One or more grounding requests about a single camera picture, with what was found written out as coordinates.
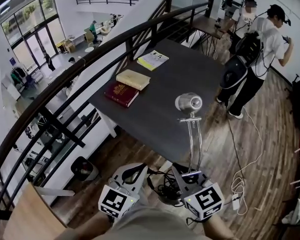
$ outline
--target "black pants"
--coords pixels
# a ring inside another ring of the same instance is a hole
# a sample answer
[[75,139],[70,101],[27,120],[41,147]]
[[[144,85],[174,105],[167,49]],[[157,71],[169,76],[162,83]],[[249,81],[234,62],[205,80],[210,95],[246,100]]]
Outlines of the black pants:
[[96,44],[97,43],[97,38],[98,38],[97,33],[96,32],[92,32],[91,30],[90,30],[90,32],[93,34],[93,37],[94,37],[92,43]]
[[54,67],[54,65],[51,63],[48,63],[48,68],[51,69],[52,71],[54,71],[56,68]]
[[[229,109],[229,112],[235,116],[239,116],[241,114],[241,110],[245,104],[248,103],[259,91],[261,86],[264,83],[264,80],[256,77],[254,72],[252,71],[251,67],[248,69],[248,73],[246,75],[246,81],[239,92],[238,96],[236,97],[234,103]],[[238,90],[240,84],[245,79],[242,79],[240,83],[236,84],[234,87],[229,89],[222,89],[220,94],[218,95],[218,99],[222,102],[228,103],[228,100],[231,95],[234,95]]]
[[241,38],[239,36],[237,36],[236,34],[233,34],[232,44],[231,44],[231,47],[229,48],[229,52],[232,55],[236,54],[236,46],[239,43],[239,41],[241,41]]

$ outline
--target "person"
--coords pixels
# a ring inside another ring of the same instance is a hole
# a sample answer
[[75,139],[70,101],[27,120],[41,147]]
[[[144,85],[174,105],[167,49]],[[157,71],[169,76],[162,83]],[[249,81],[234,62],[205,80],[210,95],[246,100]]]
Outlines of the person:
[[[289,46],[285,51],[284,40],[279,32],[286,20],[285,11],[280,6],[273,4],[267,10],[267,15],[267,18],[256,18],[250,28],[250,32],[258,31],[262,33],[261,41],[264,48],[255,65],[253,64],[252,67],[248,68],[246,82],[228,110],[228,113],[237,119],[243,118],[241,113],[243,106],[256,95],[263,85],[273,60],[277,58],[280,65],[284,67],[288,63],[294,48],[294,43],[289,38]],[[228,103],[230,96],[236,93],[240,83],[229,89],[222,89],[216,101],[218,103]]]
[[92,43],[93,44],[96,44],[97,43],[97,32],[96,32],[96,27],[95,27],[95,24],[96,24],[97,22],[94,20],[94,21],[92,21],[92,23],[91,23],[91,25],[90,25],[90,28],[89,28],[89,30],[91,31],[91,33],[93,34],[93,36],[94,36],[94,39],[93,39],[93,41],[92,41]]
[[76,63],[76,59],[74,57],[71,57],[68,62],[70,62],[71,64],[75,64]]
[[237,239],[217,214],[203,223],[203,236],[191,231],[177,215],[143,205],[128,210],[112,228],[111,226],[108,216],[98,212],[78,228],[67,228],[56,240]]
[[50,58],[49,54],[45,50],[43,51],[43,56],[45,58],[46,63],[48,64],[48,68],[54,71],[56,68],[52,64],[52,59]]
[[117,25],[117,23],[118,23],[118,16],[115,15],[115,14],[113,14],[112,20],[113,20],[113,26]]
[[232,44],[229,49],[230,58],[236,53],[238,42],[245,36],[245,33],[249,31],[252,22],[256,18],[256,7],[257,3],[255,0],[244,0],[244,7],[236,9],[232,19],[230,19],[224,28],[220,29],[221,32],[227,33],[235,24]]
[[227,9],[229,7],[232,7],[232,3],[234,0],[224,0],[223,5],[222,5],[222,9]]

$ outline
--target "white t-shirt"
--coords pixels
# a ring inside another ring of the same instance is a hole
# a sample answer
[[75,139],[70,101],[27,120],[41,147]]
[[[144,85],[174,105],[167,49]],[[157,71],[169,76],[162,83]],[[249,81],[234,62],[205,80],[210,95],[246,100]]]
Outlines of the white t-shirt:
[[282,60],[285,56],[284,40],[279,29],[267,18],[256,18],[250,28],[250,32],[254,31],[262,32],[264,47],[263,54],[260,54],[256,66],[253,65],[251,68],[258,78],[265,80],[268,74],[267,70],[274,57]]
[[255,12],[248,13],[244,7],[236,9],[232,16],[232,19],[237,22],[235,34],[243,38],[245,33],[249,32],[249,27],[255,18]]

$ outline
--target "dark gray table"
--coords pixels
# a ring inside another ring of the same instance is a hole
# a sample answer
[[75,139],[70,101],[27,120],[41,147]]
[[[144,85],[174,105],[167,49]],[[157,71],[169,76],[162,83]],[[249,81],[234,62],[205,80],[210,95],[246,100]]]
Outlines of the dark gray table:
[[154,71],[136,61],[125,68],[151,77],[150,84],[129,108],[104,96],[114,78],[92,95],[89,102],[140,142],[167,160],[177,162],[189,153],[190,142],[187,123],[177,121],[186,115],[176,109],[175,100],[184,93],[200,95],[203,106],[196,115],[204,117],[217,94],[224,66],[168,39],[159,42],[154,50],[169,60]]

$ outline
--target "cardboard box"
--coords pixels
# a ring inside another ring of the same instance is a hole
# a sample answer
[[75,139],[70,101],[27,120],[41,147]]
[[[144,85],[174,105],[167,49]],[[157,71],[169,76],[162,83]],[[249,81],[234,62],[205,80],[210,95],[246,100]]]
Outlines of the cardboard box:
[[69,39],[64,40],[63,45],[69,53],[73,53],[76,50],[75,44]]

